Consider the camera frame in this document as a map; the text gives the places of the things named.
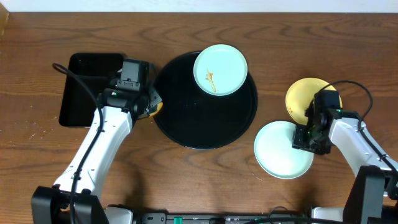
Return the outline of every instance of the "black circular mat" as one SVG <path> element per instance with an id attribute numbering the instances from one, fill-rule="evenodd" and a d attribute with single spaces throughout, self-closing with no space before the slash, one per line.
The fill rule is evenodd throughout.
<path id="1" fill-rule="evenodd" d="M 155 80 L 163 108 L 154 119 L 171 140 L 194 149 L 215 149 L 242 136 L 257 110 L 257 91 L 248 73 L 236 92 L 205 93 L 195 82 L 193 64 L 200 52 L 169 62 Z"/>

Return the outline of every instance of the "black cable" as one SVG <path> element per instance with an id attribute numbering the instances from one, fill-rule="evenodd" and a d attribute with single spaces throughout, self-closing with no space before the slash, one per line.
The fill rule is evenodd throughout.
<path id="1" fill-rule="evenodd" d="M 261 224 L 269 222 L 297 222 L 297 223 L 319 223 L 319 224 L 352 224 L 333 220 L 324 220 L 319 218 L 301 218 L 301 217 L 278 217 L 278 218 L 261 218 L 252 220 L 245 224 Z"/>
<path id="2" fill-rule="evenodd" d="M 84 83 L 77 75 L 75 75 L 73 72 L 71 72 L 69 69 L 65 68 L 64 66 L 58 64 L 58 63 L 53 63 L 52 67 L 65 75 L 68 75 L 69 77 L 72 77 L 76 82 L 78 82 L 80 84 L 81 87 L 83 87 L 86 92 L 91 96 L 91 99 L 94 101 L 95 106 L 97 107 L 98 113 L 99 113 L 99 126 L 97 129 L 97 133 L 95 134 L 92 142 L 90 143 L 90 145 L 88 146 L 85 154 L 83 155 L 83 157 L 81 158 L 81 161 L 77 167 L 76 172 L 73 174 L 73 182 L 72 182 L 72 189 L 70 190 L 70 194 L 69 194 L 69 207 L 70 207 L 70 223 L 75 224 L 76 223 L 76 215 L 75 215 L 75 192 L 76 192 L 76 184 L 77 181 L 80 177 L 80 172 L 81 172 L 81 168 L 83 167 L 88 155 L 90 154 L 91 149 L 93 148 L 95 142 L 97 141 L 98 137 L 100 136 L 101 132 L 102 132 L 102 128 L 104 125 L 104 117 L 102 114 L 102 110 L 100 108 L 100 104 L 97 102 L 94 94 L 90 91 L 90 89 L 88 88 L 88 86 L 86 85 L 86 83 Z"/>
<path id="3" fill-rule="evenodd" d="M 283 207 L 283 206 L 276 206 L 275 208 L 273 208 L 269 213 L 268 213 L 268 218 L 271 217 L 272 213 L 274 213 L 275 210 L 277 210 L 278 208 L 283 208 L 284 210 L 288 211 L 287 208 Z"/>
<path id="4" fill-rule="evenodd" d="M 370 141 L 370 139 L 369 139 L 369 138 L 367 137 L 367 135 L 364 133 L 363 128 L 361 127 L 362 122 L 363 122 L 365 116 L 368 115 L 369 111 L 372 109 L 372 106 L 373 106 L 373 97 L 372 97 L 371 92 L 370 92 L 365 86 L 363 86 L 362 84 L 360 84 L 360 83 L 358 83 L 358 82 L 355 82 L 355 81 L 351 81 L 351 80 L 340 80 L 340 81 L 337 81 L 337 82 L 329 83 L 329 84 L 325 85 L 322 89 L 320 89 L 319 92 L 322 91 L 322 90 L 324 90 L 324 89 L 326 89 L 326 88 L 328 88 L 329 86 L 332 86 L 332 85 L 335 85 L 335 84 L 339 84 L 339 83 L 352 83 L 352 84 L 355 84 L 355 85 L 361 87 L 363 90 L 365 90 L 365 92 L 368 94 L 368 97 L 369 97 L 369 107 L 368 107 L 368 109 L 366 110 L 366 112 L 365 112 L 362 116 L 359 116 L 359 120 L 358 120 L 358 130 L 357 130 L 357 131 L 362 135 L 362 137 L 363 137 L 363 138 L 365 139 L 365 141 L 369 144 L 369 146 L 373 149 L 373 151 L 376 152 L 376 154 L 380 157 L 380 161 L 385 162 L 385 163 L 387 164 L 387 166 L 390 167 L 391 171 L 392 171 L 396 176 L 398 176 L 398 171 L 397 171 L 397 169 L 387 160 L 387 158 L 386 158 L 386 157 L 387 157 L 387 154 L 382 154 L 382 153 L 379 151 L 379 149 L 378 149 L 376 146 L 374 146 L 374 144 Z"/>

